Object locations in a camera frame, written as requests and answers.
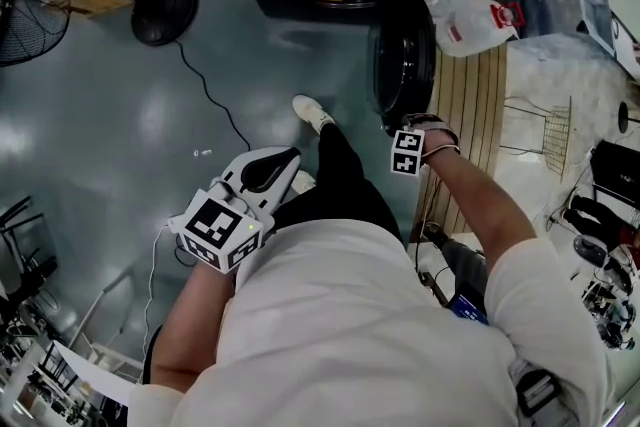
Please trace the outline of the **grey metal frame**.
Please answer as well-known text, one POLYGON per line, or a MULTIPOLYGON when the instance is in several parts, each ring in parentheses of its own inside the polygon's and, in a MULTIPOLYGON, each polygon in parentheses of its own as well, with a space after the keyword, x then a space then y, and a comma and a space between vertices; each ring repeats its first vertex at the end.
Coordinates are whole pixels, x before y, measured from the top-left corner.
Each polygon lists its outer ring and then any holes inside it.
POLYGON ((74 331, 67 347, 89 355, 89 360, 105 367, 114 374, 121 373, 127 379, 142 377, 144 362, 124 354, 113 344, 125 333, 133 311, 133 304, 124 306, 120 313, 110 311, 114 299, 111 295, 122 283, 133 280, 133 271, 126 269, 106 285, 74 331))

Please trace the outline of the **person's right forearm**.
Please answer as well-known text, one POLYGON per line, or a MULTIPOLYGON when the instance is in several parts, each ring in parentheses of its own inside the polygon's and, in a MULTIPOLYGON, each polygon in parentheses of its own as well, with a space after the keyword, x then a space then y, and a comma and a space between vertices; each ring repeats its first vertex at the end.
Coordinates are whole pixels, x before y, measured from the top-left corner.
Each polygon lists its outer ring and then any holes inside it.
POLYGON ((512 247, 536 237, 528 217, 511 196, 452 147, 439 148, 428 156, 427 163, 449 189, 480 242, 489 272, 512 247))

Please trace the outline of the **person in white shirt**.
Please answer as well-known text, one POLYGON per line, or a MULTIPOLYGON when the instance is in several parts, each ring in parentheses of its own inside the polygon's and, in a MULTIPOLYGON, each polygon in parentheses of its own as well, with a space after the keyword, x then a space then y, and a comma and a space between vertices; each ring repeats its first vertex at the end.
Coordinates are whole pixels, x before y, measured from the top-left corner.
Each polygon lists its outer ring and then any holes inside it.
POLYGON ((553 374, 582 427, 611 393, 594 322, 554 246, 490 272, 486 323, 438 306, 401 243, 352 220, 298 224, 243 265, 215 364, 130 396, 130 427, 517 427, 513 371, 553 374))

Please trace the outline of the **person's left forearm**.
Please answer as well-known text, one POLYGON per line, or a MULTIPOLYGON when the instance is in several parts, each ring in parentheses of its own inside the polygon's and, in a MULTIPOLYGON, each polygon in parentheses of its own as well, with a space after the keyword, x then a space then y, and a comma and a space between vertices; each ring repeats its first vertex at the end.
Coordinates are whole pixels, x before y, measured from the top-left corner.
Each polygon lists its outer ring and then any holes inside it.
POLYGON ((156 338, 150 383, 186 392, 216 361, 233 279, 198 263, 156 338))

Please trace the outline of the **striped wooden mat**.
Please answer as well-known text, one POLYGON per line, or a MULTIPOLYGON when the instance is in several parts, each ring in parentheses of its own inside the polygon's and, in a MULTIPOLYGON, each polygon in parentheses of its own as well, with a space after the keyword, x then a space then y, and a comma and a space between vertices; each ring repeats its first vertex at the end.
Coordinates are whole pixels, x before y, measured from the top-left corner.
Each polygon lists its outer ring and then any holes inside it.
MULTIPOLYGON (((505 44, 465 58, 436 55, 429 111, 459 136, 462 156, 490 176, 495 173, 502 136, 506 71, 505 44)), ((448 234, 470 230, 450 191, 428 167, 422 169, 413 241, 424 221, 439 224, 448 234)))

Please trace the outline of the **black round washer door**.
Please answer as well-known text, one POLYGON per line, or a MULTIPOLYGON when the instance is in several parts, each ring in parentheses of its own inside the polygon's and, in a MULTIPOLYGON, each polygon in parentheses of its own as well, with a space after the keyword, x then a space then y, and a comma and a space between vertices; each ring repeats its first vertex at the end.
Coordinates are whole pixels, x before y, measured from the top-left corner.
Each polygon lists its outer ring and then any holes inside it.
POLYGON ((428 111, 436 65, 435 26, 422 0, 387 10, 368 35, 369 99, 389 136, 428 111))

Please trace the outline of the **black monitor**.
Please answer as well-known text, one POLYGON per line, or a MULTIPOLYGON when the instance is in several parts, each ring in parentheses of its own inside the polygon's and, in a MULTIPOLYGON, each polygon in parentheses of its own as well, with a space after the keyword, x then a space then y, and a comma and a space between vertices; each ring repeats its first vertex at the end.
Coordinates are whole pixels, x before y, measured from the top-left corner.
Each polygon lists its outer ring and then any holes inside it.
POLYGON ((590 165, 597 190, 640 211, 640 151, 602 140, 590 165))

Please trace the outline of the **black chairs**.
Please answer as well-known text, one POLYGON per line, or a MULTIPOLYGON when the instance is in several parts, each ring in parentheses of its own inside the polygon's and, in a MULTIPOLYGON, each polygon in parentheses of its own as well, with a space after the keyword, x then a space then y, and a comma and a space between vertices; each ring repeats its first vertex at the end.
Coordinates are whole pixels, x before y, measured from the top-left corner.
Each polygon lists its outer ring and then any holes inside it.
POLYGON ((57 267, 45 215, 35 210, 32 197, 0 207, 0 319, 12 318, 57 267))

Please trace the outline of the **person's white shoe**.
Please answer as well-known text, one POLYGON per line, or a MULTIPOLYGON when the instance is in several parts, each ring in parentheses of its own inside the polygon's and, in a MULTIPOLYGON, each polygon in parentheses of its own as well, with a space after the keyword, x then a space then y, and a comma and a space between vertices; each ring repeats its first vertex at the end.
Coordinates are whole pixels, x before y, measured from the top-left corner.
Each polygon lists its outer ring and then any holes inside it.
POLYGON ((304 170, 298 170, 291 183, 291 188, 297 195, 302 195, 316 187, 315 178, 304 170))
POLYGON ((295 114, 308 123, 318 134, 325 125, 334 124, 333 117, 315 99, 306 95, 296 95, 292 100, 295 114))

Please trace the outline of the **clear plastic wrapped box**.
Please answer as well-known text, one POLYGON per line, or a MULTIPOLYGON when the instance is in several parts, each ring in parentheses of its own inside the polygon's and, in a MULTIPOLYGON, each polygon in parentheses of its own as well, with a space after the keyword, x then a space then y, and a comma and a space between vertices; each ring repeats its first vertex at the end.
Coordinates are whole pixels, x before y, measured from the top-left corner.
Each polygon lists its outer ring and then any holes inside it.
POLYGON ((515 46, 542 58, 615 56, 607 0, 501 0, 519 5, 524 25, 515 46))

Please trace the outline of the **white paper sheet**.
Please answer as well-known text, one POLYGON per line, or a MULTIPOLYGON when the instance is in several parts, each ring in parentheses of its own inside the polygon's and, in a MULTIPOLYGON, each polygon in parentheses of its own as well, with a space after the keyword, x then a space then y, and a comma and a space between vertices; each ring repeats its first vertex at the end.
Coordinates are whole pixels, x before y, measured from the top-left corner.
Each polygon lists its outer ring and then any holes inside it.
POLYGON ((135 388, 133 383, 90 363, 58 341, 53 344, 78 378, 88 383, 92 390, 123 406, 129 406, 130 394, 135 388))

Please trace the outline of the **phone with blue screen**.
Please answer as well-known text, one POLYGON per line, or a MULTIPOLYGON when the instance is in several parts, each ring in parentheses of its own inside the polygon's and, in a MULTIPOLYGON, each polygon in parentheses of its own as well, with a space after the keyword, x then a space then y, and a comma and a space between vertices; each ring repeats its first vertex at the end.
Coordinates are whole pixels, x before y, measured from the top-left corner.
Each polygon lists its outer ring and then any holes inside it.
POLYGON ((468 282, 462 283, 456 289, 456 292, 447 304, 447 308, 459 318, 479 322, 485 326, 489 325, 484 305, 484 296, 468 282))

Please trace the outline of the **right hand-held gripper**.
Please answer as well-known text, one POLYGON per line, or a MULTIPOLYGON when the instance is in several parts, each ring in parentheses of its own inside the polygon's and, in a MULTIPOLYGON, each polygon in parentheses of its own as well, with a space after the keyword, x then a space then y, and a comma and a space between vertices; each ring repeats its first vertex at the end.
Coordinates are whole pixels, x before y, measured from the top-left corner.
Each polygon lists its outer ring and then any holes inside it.
POLYGON ((439 117, 433 114, 413 114, 406 117, 405 125, 395 133, 391 147, 390 172, 418 177, 427 160, 442 149, 460 153, 459 138, 439 117), (425 137, 431 132, 446 134, 451 142, 425 150, 425 137))

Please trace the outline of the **person's black trousers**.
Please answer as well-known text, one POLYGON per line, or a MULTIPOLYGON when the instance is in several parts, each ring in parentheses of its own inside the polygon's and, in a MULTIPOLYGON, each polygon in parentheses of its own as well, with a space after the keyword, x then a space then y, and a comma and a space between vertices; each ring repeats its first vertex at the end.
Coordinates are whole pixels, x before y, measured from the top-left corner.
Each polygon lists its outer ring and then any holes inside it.
POLYGON ((392 211, 365 177, 361 160, 334 123, 321 128, 316 185, 274 212, 275 227, 316 220, 355 220, 374 224, 394 237, 401 233, 392 211))

